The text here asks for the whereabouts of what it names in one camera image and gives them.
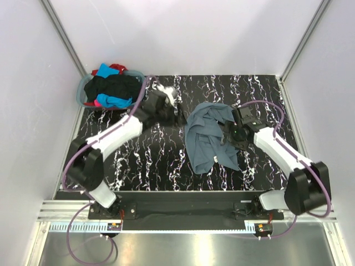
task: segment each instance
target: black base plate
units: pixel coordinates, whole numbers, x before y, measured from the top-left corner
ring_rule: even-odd
[[[248,206],[248,202],[238,202],[234,203],[234,210],[237,211],[239,210],[240,213],[235,212],[235,220],[269,220],[270,219],[270,214],[272,214],[272,219],[273,220],[283,220],[283,214],[278,212],[277,210],[271,210],[267,211],[264,213],[261,213],[259,215],[254,215],[254,214],[244,214],[243,211],[245,210],[245,207]]]
[[[134,220],[137,214],[137,204],[135,202],[125,202],[121,204],[121,209],[124,212],[123,220]],[[89,210],[89,220],[118,220],[121,219],[120,215],[117,216],[107,216],[105,213],[100,211],[100,206],[93,204],[90,206]]]
[[[252,201],[264,191],[211,192],[138,192],[122,191],[125,230],[234,230],[245,229],[243,219],[236,220],[234,203]],[[59,191],[57,200],[85,200],[86,195]],[[135,219],[127,215],[136,204]],[[106,219],[92,216],[90,219]],[[275,213],[275,219],[282,219]]]

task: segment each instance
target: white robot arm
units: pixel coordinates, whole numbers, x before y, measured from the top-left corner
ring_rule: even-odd
[[[162,126],[183,126],[186,124],[181,105],[176,103],[174,87],[157,86],[148,93],[133,116],[125,115],[119,122],[86,140],[75,139],[69,148],[67,163],[87,144],[92,144],[71,165],[67,176],[85,188],[101,206],[106,209],[119,205],[119,199],[104,182],[103,163],[123,143],[138,137],[156,123]]]
[[[303,214],[327,203],[331,199],[328,168],[322,162],[313,163],[283,140],[265,121],[256,120],[248,107],[232,111],[235,123],[223,126],[224,139],[240,150],[254,144],[281,168],[288,184],[285,190],[272,190],[261,194],[254,202],[253,212],[289,209]]]

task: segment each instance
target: gray cloth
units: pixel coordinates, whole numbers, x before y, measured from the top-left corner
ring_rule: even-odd
[[[221,145],[223,132],[218,121],[233,121],[232,108],[225,104],[199,104],[187,119],[185,145],[195,173],[207,173],[215,163],[240,170],[237,163],[238,150],[227,141]]]

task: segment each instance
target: teal basket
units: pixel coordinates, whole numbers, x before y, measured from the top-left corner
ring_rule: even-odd
[[[136,79],[138,79],[138,81],[143,84],[143,81],[145,79],[145,76],[143,75],[143,73],[139,72],[139,71],[135,71],[135,70],[126,70],[123,71],[123,75],[128,75],[128,76],[134,76]],[[92,80],[94,76],[92,76],[91,74],[87,74],[85,77],[83,77],[79,83],[78,86],[78,91],[77,91],[77,102],[80,106],[84,107],[84,108],[91,108],[94,110],[102,110],[102,109],[106,109],[106,110],[122,110],[120,108],[103,108],[103,107],[96,107],[96,106],[88,106],[85,105],[84,103],[87,102],[87,95],[84,91],[84,87],[85,85]]]

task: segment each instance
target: marble table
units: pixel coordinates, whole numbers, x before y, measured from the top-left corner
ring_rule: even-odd
[[[275,76],[205,75],[159,76],[160,82],[173,85],[182,102],[185,116],[203,102],[237,107],[251,100],[267,100],[285,110]],[[149,83],[149,90],[154,83]],[[271,106],[251,107],[257,118],[276,125],[281,115]],[[78,136],[87,138],[119,121],[122,111],[93,111],[83,114]],[[286,114],[279,134],[297,149],[295,136]],[[193,173],[184,144],[184,128],[154,126],[137,139],[125,143],[104,162],[105,180],[113,191],[230,191],[269,190],[286,187],[280,168],[260,149],[250,145],[238,154],[241,171],[218,165],[209,173]]]

